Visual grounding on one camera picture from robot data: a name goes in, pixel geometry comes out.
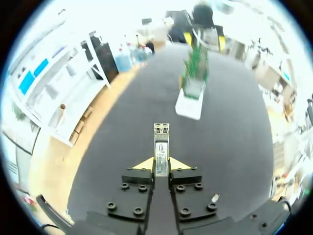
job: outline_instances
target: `black tablecloth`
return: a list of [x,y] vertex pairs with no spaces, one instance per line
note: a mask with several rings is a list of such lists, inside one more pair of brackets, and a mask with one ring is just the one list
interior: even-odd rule
[[[178,77],[188,50],[174,44],[158,51],[107,115],[73,183],[68,209],[74,220],[85,218],[89,210],[105,213],[125,168],[154,155],[154,123],[170,123],[171,157],[203,169],[204,186],[220,196],[220,218],[239,220],[268,198],[273,174],[270,123],[252,72],[210,53],[201,119],[178,116]],[[175,230],[165,184],[156,187],[150,234]]]

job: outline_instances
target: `black cabinet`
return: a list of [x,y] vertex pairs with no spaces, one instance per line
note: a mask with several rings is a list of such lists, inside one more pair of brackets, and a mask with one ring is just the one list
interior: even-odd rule
[[[99,38],[95,36],[90,36],[91,43],[93,45],[93,48],[96,52],[96,55],[98,57],[98,60],[100,62],[100,65],[104,71],[104,74],[106,75],[109,83],[111,83],[115,77],[118,75],[118,70],[110,49],[110,46],[108,43],[101,43]],[[91,61],[92,55],[91,52],[87,46],[87,43],[82,43],[82,48],[86,49],[86,56],[89,61]],[[95,75],[96,79],[102,80],[102,77],[97,74],[95,71],[93,71],[93,74]]]

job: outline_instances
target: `cardboard box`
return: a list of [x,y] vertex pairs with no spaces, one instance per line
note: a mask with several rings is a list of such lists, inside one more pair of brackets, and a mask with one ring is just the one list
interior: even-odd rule
[[84,124],[85,124],[85,123],[84,123],[83,121],[79,120],[77,126],[75,127],[75,131],[76,131],[78,134],[82,131],[82,128],[83,128]]
[[71,137],[69,138],[69,142],[74,145],[76,143],[78,137],[79,137],[79,134],[76,131],[74,131],[72,133]]
[[92,108],[91,106],[89,106],[89,107],[86,109],[85,113],[83,114],[83,117],[84,117],[84,118],[88,118],[89,115],[92,113],[92,111],[93,111],[93,108]]

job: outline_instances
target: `bolt head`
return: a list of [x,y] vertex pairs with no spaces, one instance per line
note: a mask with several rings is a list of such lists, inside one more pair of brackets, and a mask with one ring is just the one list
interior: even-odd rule
[[148,190],[147,186],[145,185],[140,185],[138,187],[139,192],[146,192]]
[[206,206],[206,208],[207,208],[208,211],[213,212],[213,211],[216,210],[217,206],[216,206],[215,203],[212,202],[212,203],[208,204],[208,205]]
[[129,184],[123,183],[122,184],[122,189],[123,190],[128,190],[129,189]]
[[185,192],[186,187],[184,185],[178,185],[176,186],[176,191],[177,192]]
[[195,184],[195,190],[202,190],[202,189],[203,189],[202,184],[200,184],[200,183]]
[[181,209],[179,213],[180,213],[181,217],[188,217],[191,214],[191,212],[188,208]]
[[133,213],[135,216],[138,216],[138,217],[143,216],[143,209],[140,207],[136,207],[134,209]]
[[109,211],[114,211],[114,210],[116,210],[116,204],[114,202],[109,202],[107,204],[107,208]]

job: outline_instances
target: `transceiver label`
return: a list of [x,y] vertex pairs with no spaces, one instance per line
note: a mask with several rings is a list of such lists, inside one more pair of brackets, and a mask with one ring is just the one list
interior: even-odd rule
[[168,171],[168,143],[156,142],[156,176],[167,176]]

